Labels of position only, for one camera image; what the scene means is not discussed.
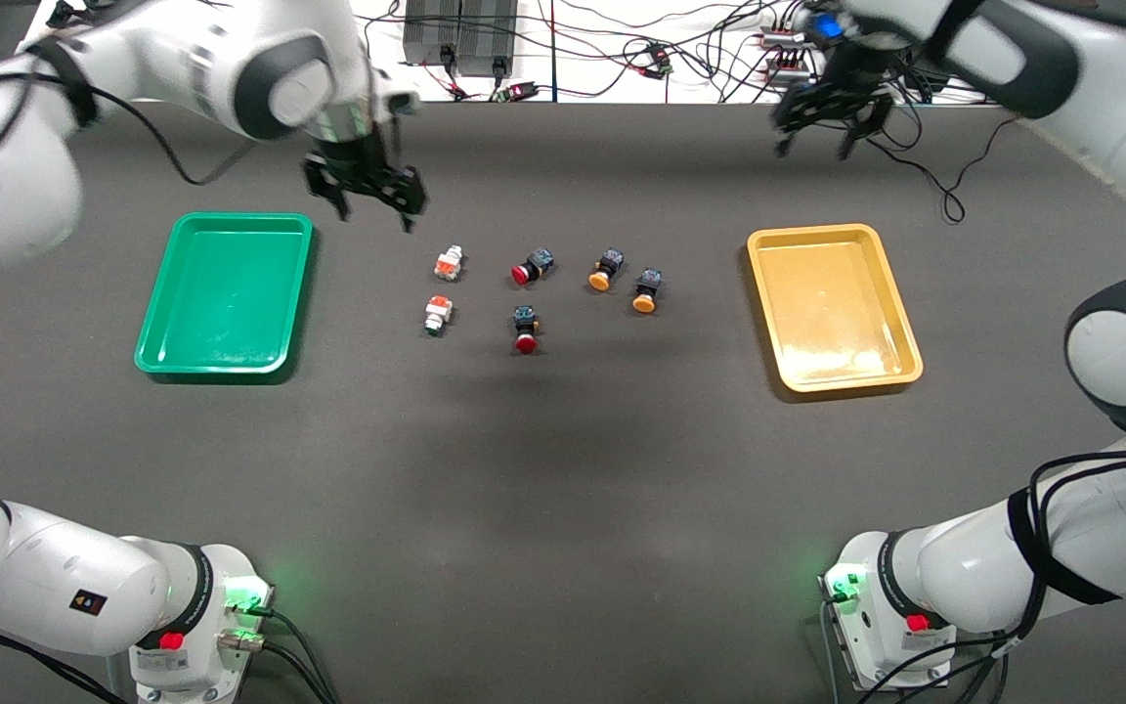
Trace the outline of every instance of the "green led light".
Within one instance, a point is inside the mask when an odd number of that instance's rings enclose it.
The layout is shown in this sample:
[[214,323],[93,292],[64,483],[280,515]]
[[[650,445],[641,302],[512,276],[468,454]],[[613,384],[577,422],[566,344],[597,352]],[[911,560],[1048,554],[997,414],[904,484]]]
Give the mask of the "green led light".
[[224,606],[251,609],[268,600],[268,582],[256,576],[233,578],[224,583]]

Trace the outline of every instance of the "plastic tray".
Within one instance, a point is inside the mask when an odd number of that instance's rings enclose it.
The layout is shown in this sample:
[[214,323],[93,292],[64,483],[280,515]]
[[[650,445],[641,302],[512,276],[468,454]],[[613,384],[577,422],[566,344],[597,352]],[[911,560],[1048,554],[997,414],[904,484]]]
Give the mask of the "plastic tray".
[[134,360],[148,374],[272,374],[289,358],[312,222],[292,213],[176,220]]
[[837,391],[906,384],[923,374],[876,231],[763,229],[747,248],[785,386]]

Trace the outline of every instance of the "yellow plastic tray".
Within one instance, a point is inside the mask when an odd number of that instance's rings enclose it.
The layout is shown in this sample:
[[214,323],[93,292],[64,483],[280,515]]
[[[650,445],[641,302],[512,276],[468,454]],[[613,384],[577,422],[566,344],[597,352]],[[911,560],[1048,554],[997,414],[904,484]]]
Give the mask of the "yellow plastic tray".
[[837,391],[906,384],[923,374],[872,228],[760,229],[747,248],[785,386]]

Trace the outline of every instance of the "gray table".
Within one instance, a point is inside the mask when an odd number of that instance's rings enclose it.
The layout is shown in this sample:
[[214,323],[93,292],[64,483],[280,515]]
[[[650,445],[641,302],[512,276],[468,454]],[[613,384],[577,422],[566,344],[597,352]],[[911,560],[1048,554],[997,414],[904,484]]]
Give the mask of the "gray table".
[[[152,115],[196,170],[235,146]],[[917,154],[953,175],[1002,116],[924,110]],[[0,277],[0,496],[244,549],[351,703],[825,703],[813,580],[846,538],[984,507],[1117,437],[1061,330],[1126,276],[1126,210],[1022,128],[969,175],[956,228],[920,175],[867,146],[835,163],[835,140],[778,161],[763,108],[429,107],[405,142],[434,205],[408,235],[378,204],[345,224],[305,195],[305,139],[200,189],[116,117],[75,140],[80,231]],[[171,223],[199,210],[298,211],[322,233],[283,386],[160,386],[131,362]],[[926,374],[790,404],[745,238],[855,220],[884,235]],[[461,285],[432,276],[450,243]],[[540,244],[560,267],[515,289]],[[631,311],[631,277],[584,288],[607,246],[663,269],[658,315]],[[443,339],[420,329],[434,293],[456,301]],[[544,320],[530,358],[510,349],[524,302]],[[0,704],[79,696],[0,650]],[[242,701],[307,696],[265,656]],[[1126,600],[1042,625],[1006,701],[1126,701]]]

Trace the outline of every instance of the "small toy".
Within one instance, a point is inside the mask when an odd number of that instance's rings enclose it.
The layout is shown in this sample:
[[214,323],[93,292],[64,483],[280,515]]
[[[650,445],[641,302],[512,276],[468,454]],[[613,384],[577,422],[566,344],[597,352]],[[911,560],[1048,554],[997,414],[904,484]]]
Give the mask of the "small toy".
[[510,268],[510,277],[518,285],[527,285],[528,282],[537,280],[554,266],[554,255],[545,247],[539,247],[528,255],[528,259],[518,267]]
[[658,295],[660,285],[663,285],[663,273],[658,269],[645,269],[637,277],[637,297],[633,298],[633,308],[638,313],[654,312],[654,295]]
[[463,248],[452,244],[446,253],[437,258],[437,266],[434,266],[434,275],[437,278],[455,280],[459,278],[459,269],[463,268]]
[[533,349],[537,349],[537,313],[533,312],[533,306],[515,306],[512,314],[515,321],[515,348],[520,355],[531,355]]
[[425,331],[437,337],[441,335],[443,327],[450,322],[450,313],[455,312],[455,303],[450,303],[450,298],[444,297],[444,295],[435,295],[428,300],[425,312]]
[[602,252],[602,258],[593,264],[593,273],[589,275],[589,285],[598,291],[611,288],[611,278],[623,266],[625,266],[625,253],[614,247],[607,249],[606,252]]

